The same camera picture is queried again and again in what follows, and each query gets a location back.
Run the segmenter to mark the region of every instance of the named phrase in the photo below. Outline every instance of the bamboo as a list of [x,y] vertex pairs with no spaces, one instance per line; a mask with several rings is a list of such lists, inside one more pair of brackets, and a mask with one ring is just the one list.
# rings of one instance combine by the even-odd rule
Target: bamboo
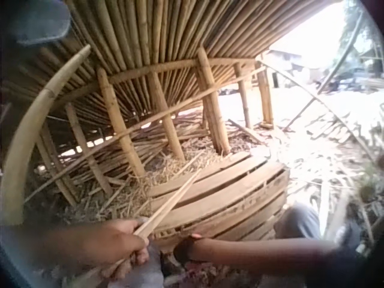
[[[207,86],[209,88],[213,87],[215,85],[215,80],[212,74],[211,66],[209,65],[208,57],[203,47],[198,49],[197,58],[199,60],[201,71],[204,75]],[[217,128],[217,136],[220,143],[219,153],[224,153],[226,155],[230,152],[230,146],[226,126],[224,124],[223,117],[221,116],[221,111],[218,104],[218,92],[214,91],[211,93],[209,99],[212,102],[212,112],[215,119],[214,125]]]
[[[126,65],[127,65],[127,67],[129,69],[132,69],[132,68],[134,68],[132,51],[131,51],[129,43],[128,43],[128,38],[127,38],[127,35],[125,32],[123,19],[120,15],[119,6],[116,5],[116,3],[114,3],[113,1],[106,1],[106,2],[108,3],[108,6],[109,6],[109,11],[111,13],[110,19],[111,19],[111,21],[113,23],[113,27],[116,31],[116,38],[117,38],[117,41],[119,43],[119,47],[121,49],[122,57],[123,57]],[[102,6],[103,6],[103,9],[102,9],[103,13],[105,13],[104,4],[102,4]],[[111,29],[111,26],[110,26],[110,23],[109,23],[107,17],[104,21],[106,22],[105,27],[108,29]]]
[[[255,63],[255,68],[260,68],[259,62]],[[259,91],[262,100],[262,109],[263,109],[263,122],[262,124],[271,125],[273,128],[274,117],[272,112],[272,102],[271,102],[271,90],[269,88],[268,77],[266,75],[266,70],[261,71],[257,74],[257,81],[259,83]]]
[[[127,128],[118,106],[115,91],[113,90],[113,86],[109,83],[107,73],[103,68],[100,67],[97,70],[97,77],[99,79],[101,93],[106,102],[106,107],[112,123],[112,127],[114,131],[119,134],[125,131]],[[139,156],[134,150],[129,134],[120,139],[120,144],[126,154],[127,160],[132,167],[134,174],[136,176],[143,176],[145,174],[145,170]]]
[[[45,145],[45,148],[47,149],[47,152],[50,156],[51,161],[56,167],[57,172],[62,171],[64,168],[64,165],[59,160],[58,152],[56,150],[52,136],[49,132],[49,127],[47,122],[43,125],[43,128],[41,129],[41,138],[43,140],[43,144]],[[80,193],[75,187],[75,185],[73,184],[71,178],[68,175],[65,175],[63,176],[62,181],[64,182],[65,186],[68,187],[69,191],[71,192],[71,194],[74,196],[76,200],[78,195],[80,195]]]
[[151,122],[154,122],[156,120],[159,120],[161,119],[162,117],[164,117],[165,115],[167,114],[170,114],[170,113],[173,113],[173,112],[176,112],[176,111],[179,111],[181,110],[183,107],[186,107],[188,105],[190,105],[191,103],[197,101],[197,100],[200,100],[202,99],[203,97],[209,95],[210,93],[222,88],[222,87],[225,87],[227,85],[231,85],[231,84],[234,84],[242,79],[246,79],[246,78],[249,78],[251,77],[252,75],[255,75],[257,74],[258,72],[264,70],[265,67],[262,67],[260,69],[257,69],[257,70],[254,70],[252,72],[249,72],[248,74],[244,75],[244,76],[241,76],[239,78],[235,78],[233,80],[230,80],[228,82],[225,82],[225,83],[222,83],[222,84],[215,84],[213,87],[205,90],[204,92],[201,92],[195,96],[192,96],[190,98],[188,98],[187,100],[183,101],[183,102],[180,102],[174,106],[172,106],[171,108],[169,108],[167,111],[163,111],[163,112],[160,112],[160,113],[157,113],[151,117],[148,117],[146,118],[145,120],[131,126],[130,128],[126,129],[125,131],[121,132],[121,133],[118,133],[117,135],[114,135],[112,138],[110,138],[109,140],[103,142],[102,144],[99,144],[98,146],[92,148],[90,150],[90,152],[88,154],[84,154],[82,155],[81,157],[79,157],[78,159],[76,159],[75,161],[73,161],[70,165],[68,165],[62,172],[58,173],[54,178],[48,180],[47,182],[45,182],[43,185],[41,185],[40,187],[38,187],[36,190],[34,190],[31,195],[29,195],[26,199],[25,199],[25,202],[28,202],[29,200],[31,200],[38,192],[40,192],[41,190],[45,189],[47,186],[49,186],[51,183],[53,183],[56,179],[59,179],[61,178],[63,175],[65,175],[66,173],[68,173],[69,171],[72,171],[75,167],[77,167],[79,164],[81,164],[85,159],[87,159],[89,156],[95,154],[96,152],[102,150],[103,148],[109,146],[110,144],[114,143],[115,141],[119,140],[120,138],[124,137],[125,135],[128,135],[130,133],[132,133],[133,131],[135,130],[138,130],[138,129],[141,129],[141,126],[143,125],[146,125],[148,123],[151,123]]
[[62,87],[90,54],[87,45],[74,55],[47,83],[21,120],[4,164],[1,182],[1,221],[20,224],[23,221],[24,186],[28,163],[49,110]]
[[[44,147],[43,140],[41,137],[37,138],[36,141],[37,149],[41,155],[41,159],[43,159],[43,163],[47,169],[47,171],[50,173],[51,177],[54,177],[57,174],[56,169],[52,166],[49,154]],[[76,200],[74,199],[73,195],[71,192],[68,190],[68,188],[65,186],[63,181],[61,179],[58,179],[55,181],[56,185],[58,186],[60,192],[63,194],[64,198],[68,201],[68,203],[74,207],[76,206]]]
[[[207,89],[207,85],[203,79],[202,73],[198,68],[195,68],[195,75],[197,79],[197,84],[200,88],[200,91],[205,91]],[[205,112],[206,120],[208,122],[209,131],[211,132],[211,140],[214,149],[216,152],[219,152],[219,142],[217,136],[217,127],[215,125],[214,113],[212,108],[212,101],[209,97],[203,98],[203,109]]]
[[[84,154],[89,153],[89,148],[87,146],[87,141],[85,135],[80,127],[79,119],[76,115],[76,110],[71,103],[65,105],[65,110],[67,111],[68,120],[70,121],[73,134],[81,147]],[[112,195],[112,188],[109,185],[107,178],[103,175],[99,165],[96,162],[95,157],[91,156],[87,159],[89,167],[91,168],[97,182],[103,188],[106,195]]]
[[[241,65],[240,63],[236,63],[233,68],[235,69],[235,75],[236,77],[241,76]],[[250,120],[250,113],[248,108],[248,99],[247,99],[247,90],[245,88],[244,80],[241,80],[238,82],[239,85],[239,92],[241,96],[241,102],[242,102],[242,109],[244,113],[244,119],[245,119],[245,126],[247,128],[251,128],[251,120]]]
[[[148,78],[149,78],[149,86],[151,89],[151,95],[154,98],[154,102],[157,107],[157,112],[167,111],[169,108],[168,108],[163,90],[161,88],[160,80],[158,78],[157,73],[151,73]],[[170,114],[163,117],[162,120],[163,120],[163,127],[164,127],[164,130],[166,131],[169,145],[173,153],[177,158],[179,158],[182,161],[185,161],[184,153],[181,149],[178,135],[176,133],[176,129],[172,122]]]
[[152,30],[152,63],[157,64],[159,60],[159,48],[160,48],[160,37],[161,37],[161,23],[163,20],[164,0],[154,0],[154,21]]
[[149,40],[148,40],[148,22],[147,22],[147,5],[146,0],[136,1],[137,7],[137,19],[139,24],[140,44],[143,55],[144,65],[151,63],[151,57],[149,55]]

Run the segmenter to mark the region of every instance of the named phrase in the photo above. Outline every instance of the hand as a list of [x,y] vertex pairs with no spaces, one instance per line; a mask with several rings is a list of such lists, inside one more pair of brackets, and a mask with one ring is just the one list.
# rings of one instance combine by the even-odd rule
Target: hand
[[[133,235],[138,226],[136,220],[111,220],[55,229],[43,236],[42,248],[53,251],[58,263],[102,266],[105,277],[123,278],[132,254],[138,265],[149,259],[148,240]],[[116,265],[121,259],[126,261]]]

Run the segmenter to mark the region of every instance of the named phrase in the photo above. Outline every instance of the bamboo frame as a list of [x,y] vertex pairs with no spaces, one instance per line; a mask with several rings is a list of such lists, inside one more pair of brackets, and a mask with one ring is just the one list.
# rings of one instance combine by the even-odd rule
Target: bamboo frame
[[125,135],[128,135],[130,134],[131,132],[135,131],[135,130],[138,130],[141,128],[141,126],[143,125],[146,125],[148,123],[151,123],[153,121],[156,121],[156,120],[159,120],[161,119],[162,117],[164,117],[165,115],[167,114],[170,114],[170,113],[173,113],[173,112],[176,112],[176,111],[179,111],[181,110],[183,107],[186,107],[188,105],[190,105],[191,103],[197,101],[197,100],[200,100],[202,99],[203,97],[209,95],[210,93],[224,87],[224,86],[227,86],[227,85],[231,85],[231,84],[234,84],[242,79],[246,79],[246,78],[249,78],[251,77],[252,75],[255,75],[257,73],[259,73],[260,71],[263,71],[265,69],[265,67],[261,67],[259,69],[256,69],[252,72],[249,72],[247,73],[246,75],[244,76],[241,76],[239,78],[235,78],[233,80],[230,80],[228,82],[224,82],[222,84],[215,84],[214,86],[212,86],[211,88],[205,90],[204,92],[201,92],[195,96],[192,96],[188,99],[186,99],[185,101],[183,102],[180,102],[174,106],[172,106],[171,108],[169,108],[167,111],[163,111],[163,112],[160,112],[160,113],[157,113],[156,115],[153,115],[151,117],[148,117],[147,119],[131,126],[130,128],[126,129],[125,131],[117,134],[117,135],[114,135],[111,139],[103,142],[102,144],[99,144],[98,146],[92,148],[90,150],[90,152],[88,154],[84,154],[82,155],[81,157],[79,157],[78,159],[76,159],[75,161],[73,161],[70,165],[68,165],[62,172],[58,173],[54,178],[48,180],[47,182],[45,182],[43,185],[41,185],[40,187],[38,187],[36,190],[34,190],[26,199],[25,199],[25,202],[28,202],[29,200],[31,200],[37,193],[39,193],[41,190],[45,189],[46,187],[48,187],[50,184],[52,184],[55,180],[63,177],[66,173],[68,173],[69,171],[72,171],[75,167],[77,167],[78,165],[80,165],[85,159],[87,159],[88,157],[94,155],[96,152],[102,150],[103,148],[111,145],[112,143],[116,142],[117,140],[119,140],[120,138],[124,137]]
[[[119,104],[113,90],[113,86],[109,83],[107,73],[103,68],[98,68],[97,77],[100,84],[101,93],[104,97],[109,118],[112,123],[114,131],[119,134],[125,131],[127,128],[125,126],[124,119],[121,115]],[[125,152],[127,160],[132,167],[132,170],[136,176],[145,175],[144,166],[134,150],[131,137],[129,134],[125,135],[120,139],[121,148]]]
[[[241,77],[241,65],[240,63],[236,63],[233,66],[233,69],[235,70],[235,76],[236,77]],[[245,83],[244,80],[240,80],[238,82],[239,85],[239,92],[241,96],[241,102],[242,102],[242,109],[244,113],[244,120],[245,120],[245,126],[247,128],[251,128],[251,120],[250,120],[250,112],[248,108],[248,99],[247,99],[247,90],[245,88]]]
[[8,151],[1,182],[3,224],[12,225],[23,222],[26,173],[38,134],[60,90],[90,52],[90,45],[85,46],[61,67],[39,93],[21,120]]
[[[89,148],[87,146],[87,141],[85,139],[85,135],[83,133],[83,130],[80,126],[79,119],[76,115],[76,110],[73,107],[71,103],[68,103],[65,105],[65,111],[67,111],[68,120],[71,124],[71,128],[73,131],[73,134],[76,138],[76,141],[78,142],[79,146],[81,147],[84,154],[89,153]],[[100,184],[102,189],[104,190],[105,194],[107,196],[112,195],[112,188],[109,185],[108,179],[104,176],[101,169],[99,168],[95,157],[91,156],[87,158],[88,165],[91,168],[92,172],[95,175],[95,178],[97,182]]]
[[[157,73],[152,72],[148,76],[148,79],[149,79],[149,88],[151,90],[151,95],[154,99],[154,103],[157,107],[157,111],[158,112],[167,111],[169,109],[168,104],[164,96],[163,89],[161,88],[161,83]],[[185,161],[184,153],[181,149],[180,141],[178,139],[178,135],[176,133],[176,129],[172,122],[170,114],[167,114],[165,117],[162,118],[162,120],[163,120],[163,127],[166,131],[169,145],[173,153],[177,158],[179,158],[182,161]]]
[[[215,85],[215,79],[211,70],[211,66],[208,61],[208,57],[203,47],[200,47],[197,50],[197,58],[199,60],[201,71],[205,79],[205,83],[208,87]],[[220,107],[218,104],[218,92],[214,91],[210,94],[209,101],[212,103],[212,125],[215,126],[215,133],[217,132],[217,142],[219,145],[219,153],[224,153],[225,155],[230,152],[230,146],[228,141],[228,135],[226,126],[221,115]]]

